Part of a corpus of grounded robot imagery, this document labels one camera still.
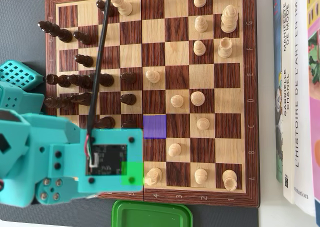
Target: white surface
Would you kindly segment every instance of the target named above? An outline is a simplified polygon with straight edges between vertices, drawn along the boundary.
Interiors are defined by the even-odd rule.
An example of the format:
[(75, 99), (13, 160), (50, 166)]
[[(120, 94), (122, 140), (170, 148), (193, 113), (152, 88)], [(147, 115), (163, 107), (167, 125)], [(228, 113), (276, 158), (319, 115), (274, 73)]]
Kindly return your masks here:
[[(283, 196), (276, 179), (273, 1), (257, 0), (258, 87), (260, 128), (260, 227), (317, 227), (315, 219)], [(53, 227), (0, 220), (1, 227)]]

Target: purple square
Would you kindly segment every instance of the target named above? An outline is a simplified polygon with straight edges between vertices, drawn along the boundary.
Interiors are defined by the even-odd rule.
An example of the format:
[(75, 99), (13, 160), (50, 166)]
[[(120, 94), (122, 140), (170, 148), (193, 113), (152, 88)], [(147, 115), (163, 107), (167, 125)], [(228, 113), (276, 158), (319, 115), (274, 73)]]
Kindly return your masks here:
[(167, 118), (165, 114), (143, 116), (143, 138), (165, 139), (167, 137)]

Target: green container lid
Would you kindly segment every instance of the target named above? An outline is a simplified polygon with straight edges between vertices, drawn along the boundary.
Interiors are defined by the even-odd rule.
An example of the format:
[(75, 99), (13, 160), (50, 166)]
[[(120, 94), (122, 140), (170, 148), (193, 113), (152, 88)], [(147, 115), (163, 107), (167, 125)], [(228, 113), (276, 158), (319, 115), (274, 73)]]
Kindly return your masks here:
[(193, 227), (193, 215), (181, 204), (118, 200), (112, 207), (112, 227)]

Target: gray table surface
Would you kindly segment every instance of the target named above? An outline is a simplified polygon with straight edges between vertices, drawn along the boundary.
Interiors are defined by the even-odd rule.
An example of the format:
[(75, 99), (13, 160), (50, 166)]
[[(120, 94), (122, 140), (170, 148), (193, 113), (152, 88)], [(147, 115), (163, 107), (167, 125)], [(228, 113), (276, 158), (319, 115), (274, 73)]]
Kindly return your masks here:
[[(0, 63), (17, 60), (46, 74), (45, 35), (37, 28), (44, 19), (45, 0), (0, 0)], [(45, 93), (45, 84), (34, 90)], [(77, 199), (59, 205), (18, 208), (0, 204), (0, 219), (71, 227), (110, 227), (109, 199)], [(258, 209), (188, 205), (195, 227), (257, 227)]]

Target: chessboard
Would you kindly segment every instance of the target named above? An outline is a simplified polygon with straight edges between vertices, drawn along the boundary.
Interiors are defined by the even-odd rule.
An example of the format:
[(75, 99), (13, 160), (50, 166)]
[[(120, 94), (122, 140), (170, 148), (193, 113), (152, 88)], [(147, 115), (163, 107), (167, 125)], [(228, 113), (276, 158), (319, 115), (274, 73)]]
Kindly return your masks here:
[[(45, 20), (71, 32), (92, 36), (90, 45), (76, 39), (64, 43), (46, 35), (46, 73), (88, 75), (95, 72), (104, 13), (98, 0), (45, 0)], [(134, 121), (143, 129), (144, 176), (160, 171), (162, 178), (144, 185), (142, 192), (108, 192), (100, 198), (145, 202), (222, 206), (260, 205), (259, 123), (257, 72), (256, 0), (206, 0), (196, 7), (194, 0), (125, 0), (131, 3), (128, 16), (111, 6), (102, 74), (110, 74), (114, 84), (100, 85), (96, 118), (111, 116), (115, 128)], [(235, 31), (221, 29), (222, 13), (233, 5), (238, 11)], [(196, 17), (203, 16), (207, 30), (195, 30)], [(232, 53), (221, 58), (222, 38), (232, 42)], [(194, 43), (205, 45), (205, 54), (194, 53)], [(75, 55), (93, 58), (93, 67), (75, 62)], [(160, 75), (157, 83), (147, 71)], [(122, 73), (136, 73), (133, 84), (121, 81)], [(63, 88), (47, 84), (46, 97), (67, 97), (90, 92), (79, 86)], [(192, 104), (194, 92), (202, 92), (201, 106)], [(134, 94), (136, 103), (120, 101)], [(183, 97), (181, 107), (171, 98)], [(47, 109), (86, 128), (88, 106), (74, 109)], [(209, 127), (200, 130), (197, 122), (206, 118)], [(169, 149), (179, 145), (178, 155)], [(204, 170), (204, 181), (196, 179)], [(225, 171), (232, 171), (234, 188), (226, 189)]]

